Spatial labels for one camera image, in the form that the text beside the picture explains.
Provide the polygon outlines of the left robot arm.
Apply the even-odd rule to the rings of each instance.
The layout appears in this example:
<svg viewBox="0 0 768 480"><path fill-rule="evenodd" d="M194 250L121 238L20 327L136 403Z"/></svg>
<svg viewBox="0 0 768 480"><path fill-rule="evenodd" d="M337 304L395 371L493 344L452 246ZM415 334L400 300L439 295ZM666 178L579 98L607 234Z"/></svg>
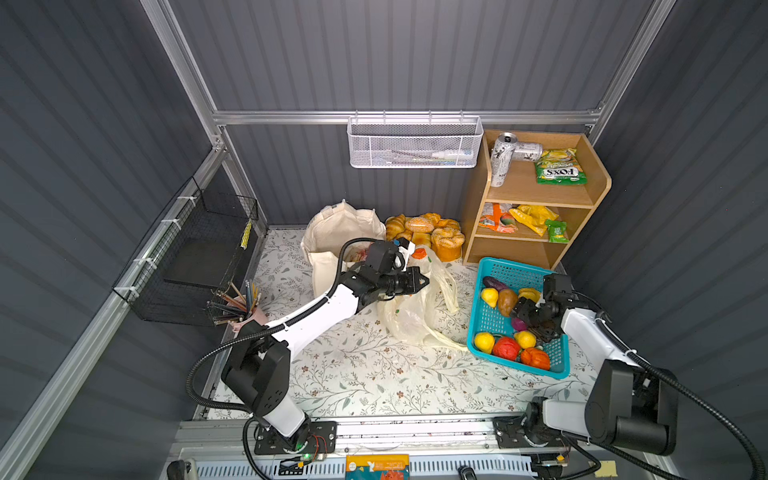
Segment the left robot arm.
<svg viewBox="0 0 768 480"><path fill-rule="evenodd" d="M394 241L355 238L347 249L368 245L365 259L346 268L337 262L331 286L314 301L266 325L250 322L238 334L243 342L231 347L221 381L245 411L275 431L290 451L304 447L310 435L308 415L290 397L291 361L331 327L378 301L412 295L429 285L418 266L408 261L417 247Z"/></svg>

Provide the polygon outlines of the yellow plastic grocery bag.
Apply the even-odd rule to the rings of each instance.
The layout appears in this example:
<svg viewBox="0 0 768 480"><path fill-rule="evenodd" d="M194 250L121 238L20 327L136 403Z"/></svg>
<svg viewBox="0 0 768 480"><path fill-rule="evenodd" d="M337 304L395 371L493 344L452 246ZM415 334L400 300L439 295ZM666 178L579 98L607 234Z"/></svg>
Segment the yellow plastic grocery bag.
<svg viewBox="0 0 768 480"><path fill-rule="evenodd" d="M460 311L456 280L434 251L427 247L423 250L425 257L411 257L408 265L418 266L429 284L416 294L378 302L378 319L399 341L418 347L445 347L467 352L464 344L449 338L436 324L439 312L457 314Z"/></svg>

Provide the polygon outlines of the canvas tote bag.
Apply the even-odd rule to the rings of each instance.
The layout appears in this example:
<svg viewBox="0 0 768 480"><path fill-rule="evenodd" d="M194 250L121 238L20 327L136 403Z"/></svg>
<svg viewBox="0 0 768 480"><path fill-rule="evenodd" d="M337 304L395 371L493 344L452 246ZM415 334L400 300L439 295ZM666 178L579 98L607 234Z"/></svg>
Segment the canvas tote bag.
<svg viewBox="0 0 768 480"><path fill-rule="evenodd" d="M311 266L315 297L326 293L335 277L342 246L359 237L383 240L385 225L373 209L356 209L345 200L324 207L309 222L301 241Z"/></svg>

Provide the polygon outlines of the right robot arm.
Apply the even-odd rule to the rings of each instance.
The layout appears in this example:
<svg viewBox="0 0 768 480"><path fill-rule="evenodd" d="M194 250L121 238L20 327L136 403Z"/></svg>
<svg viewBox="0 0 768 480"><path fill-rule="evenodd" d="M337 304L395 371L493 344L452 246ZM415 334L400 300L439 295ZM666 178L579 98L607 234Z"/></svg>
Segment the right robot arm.
<svg viewBox="0 0 768 480"><path fill-rule="evenodd" d="M544 277L542 298L521 299L513 313L547 339L575 341L597 372L587 400L535 397L521 432L533 446L569 434L601 445L656 455L677 443L678 393L630 358L633 351L609 327L598 304L576 292L564 274Z"/></svg>

